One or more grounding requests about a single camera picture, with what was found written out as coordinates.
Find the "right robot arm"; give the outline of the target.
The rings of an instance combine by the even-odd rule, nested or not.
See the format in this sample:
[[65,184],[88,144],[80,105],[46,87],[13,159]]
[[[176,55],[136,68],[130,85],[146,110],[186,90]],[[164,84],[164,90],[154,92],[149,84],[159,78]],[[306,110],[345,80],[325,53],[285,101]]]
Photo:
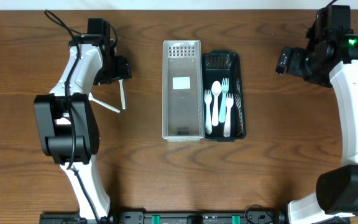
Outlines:
[[287,204],[287,223],[343,222],[358,216],[358,35],[311,39],[311,47],[284,47],[277,74],[333,88],[342,132],[341,166],[321,174],[312,194]]

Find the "teal plastic fork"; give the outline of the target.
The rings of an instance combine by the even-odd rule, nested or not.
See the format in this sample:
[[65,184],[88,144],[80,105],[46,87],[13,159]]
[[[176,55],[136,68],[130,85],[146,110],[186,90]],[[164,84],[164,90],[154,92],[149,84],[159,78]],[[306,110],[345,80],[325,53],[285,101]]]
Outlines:
[[229,79],[223,78],[221,83],[221,93],[222,93],[222,99],[221,99],[221,105],[219,108],[219,122],[223,123],[226,120],[226,95],[229,91]]

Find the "white plastic fork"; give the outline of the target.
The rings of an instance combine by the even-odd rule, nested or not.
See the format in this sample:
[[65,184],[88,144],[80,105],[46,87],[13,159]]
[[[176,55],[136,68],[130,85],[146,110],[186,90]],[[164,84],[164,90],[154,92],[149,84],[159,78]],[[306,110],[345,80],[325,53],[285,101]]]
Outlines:
[[231,108],[234,104],[234,97],[232,93],[228,93],[226,97],[226,119],[224,123],[223,136],[229,137],[231,135]]
[[205,132],[206,134],[212,133],[212,121],[211,121],[211,102],[212,102],[212,96],[210,90],[204,91],[204,103],[206,105],[206,117],[205,117]]

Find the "translucent plastic spoon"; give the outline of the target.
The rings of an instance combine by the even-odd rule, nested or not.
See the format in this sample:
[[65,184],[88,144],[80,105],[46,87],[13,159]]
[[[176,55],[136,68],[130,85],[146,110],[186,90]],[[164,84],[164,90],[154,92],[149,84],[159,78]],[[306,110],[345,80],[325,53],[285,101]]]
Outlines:
[[124,80],[123,79],[119,80],[119,85],[120,85],[121,105],[122,105],[122,109],[125,110],[126,109],[126,98],[125,98],[125,93],[124,93]]

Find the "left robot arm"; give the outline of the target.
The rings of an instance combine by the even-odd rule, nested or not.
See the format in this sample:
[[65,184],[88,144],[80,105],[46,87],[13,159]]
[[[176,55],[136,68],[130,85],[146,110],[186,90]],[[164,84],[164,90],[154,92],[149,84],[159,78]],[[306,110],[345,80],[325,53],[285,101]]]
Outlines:
[[34,111],[42,150],[67,175],[80,209],[44,213],[39,222],[117,223],[96,164],[100,135],[91,107],[91,102],[98,102],[91,89],[113,64],[116,47],[80,44],[69,51],[62,77],[49,94],[35,97]]

